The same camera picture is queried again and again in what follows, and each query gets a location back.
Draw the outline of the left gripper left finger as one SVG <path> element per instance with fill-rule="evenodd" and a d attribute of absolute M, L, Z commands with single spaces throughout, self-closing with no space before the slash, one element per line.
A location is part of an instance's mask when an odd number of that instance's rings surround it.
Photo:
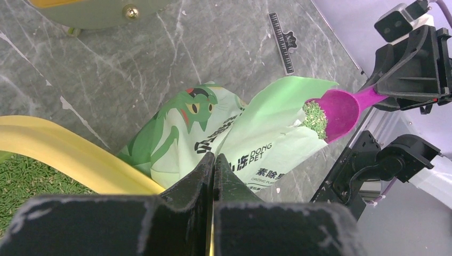
<path fill-rule="evenodd" d="M 215 157 L 159 195 L 43 195 L 24 203 L 1 255 L 207 255 Z"/>

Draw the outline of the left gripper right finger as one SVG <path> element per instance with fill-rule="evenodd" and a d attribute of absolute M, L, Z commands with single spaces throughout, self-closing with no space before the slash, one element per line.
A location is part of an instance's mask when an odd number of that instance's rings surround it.
<path fill-rule="evenodd" d="M 214 255 L 367 254 L 357 221 L 344 205 L 262 201 L 223 154 L 214 175 Z"/>

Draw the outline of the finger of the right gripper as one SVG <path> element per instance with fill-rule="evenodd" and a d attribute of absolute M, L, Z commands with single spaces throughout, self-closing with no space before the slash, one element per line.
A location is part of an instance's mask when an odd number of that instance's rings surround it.
<path fill-rule="evenodd" d="M 446 28 L 423 25 L 397 44 L 375 52 L 375 66 L 364 87 L 374 86 L 387 99 L 374 105 L 382 111 L 420 108 L 451 102 L 451 58 Z"/>

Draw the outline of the magenta plastic scoop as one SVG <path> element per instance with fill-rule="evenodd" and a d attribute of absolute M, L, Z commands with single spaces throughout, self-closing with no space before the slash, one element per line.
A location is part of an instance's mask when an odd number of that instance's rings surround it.
<path fill-rule="evenodd" d="M 362 112 L 387 99 L 387 95 L 376 92 L 374 86 L 357 93 L 345 90 L 327 90 L 321 98 L 312 98 L 324 112 L 327 120 L 326 143 L 330 144 L 347 135 L 358 123 Z"/>

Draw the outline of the green cat litter bag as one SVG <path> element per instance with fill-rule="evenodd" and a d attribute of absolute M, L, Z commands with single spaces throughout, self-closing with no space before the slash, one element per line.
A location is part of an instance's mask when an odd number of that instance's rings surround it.
<path fill-rule="evenodd" d="M 163 104 L 118 157 L 169 188 L 205 155 L 222 154 L 232 172 L 258 192 L 326 147 L 325 129 L 305 104 L 335 86 L 288 76 L 250 103 L 214 83 L 191 87 Z"/>

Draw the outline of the yellow litter box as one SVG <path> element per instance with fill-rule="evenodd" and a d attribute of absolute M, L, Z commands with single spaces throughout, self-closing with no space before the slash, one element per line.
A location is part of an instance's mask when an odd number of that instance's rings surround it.
<path fill-rule="evenodd" d="M 99 194 L 156 195 L 165 190 L 108 151 L 38 117 L 1 116 L 1 150 L 43 162 Z"/>

